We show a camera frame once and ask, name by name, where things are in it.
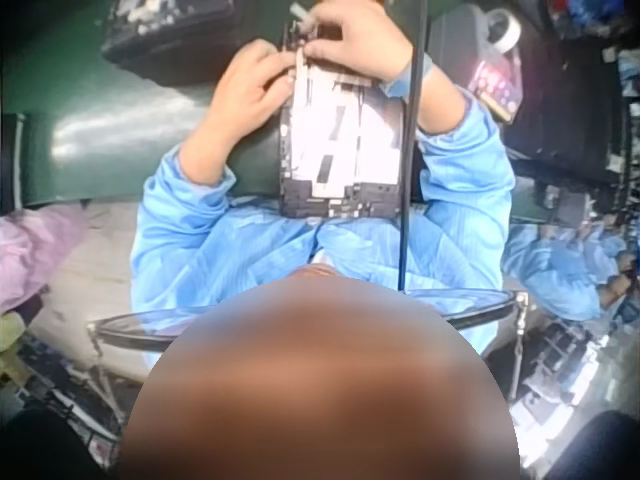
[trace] pink cloth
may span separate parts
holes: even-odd
[[[33,295],[82,241],[80,205],[52,205],[0,218],[0,314]]]

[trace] green surface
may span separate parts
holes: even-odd
[[[290,0],[256,1],[256,36],[279,42]],[[302,1],[310,5],[311,0]],[[390,1],[405,31],[415,23],[411,0]],[[430,2],[433,16],[459,0]],[[100,56],[107,2],[88,0],[3,64],[6,112],[30,117],[23,162],[26,205],[136,195],[162,155],[202,117],[213,85],[159,87]],[[237,194],[278,190],[277,122],[232,154]]]

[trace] black cable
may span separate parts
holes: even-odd
[[[418,103],[422,86],[424,67],[424,48],[427,40],[427,0],[417,0],[420,4],[418,30],[413,39],[413,57],[411,59],[411,84],[409,103],[402,139],[402,163],[400,179],[400,262],[398,266],[398,291],[404,292],[407,275],[407,250],[409,248],[409,212],[411,209],[411,173],[413,167],[413,143],[416,138]]]

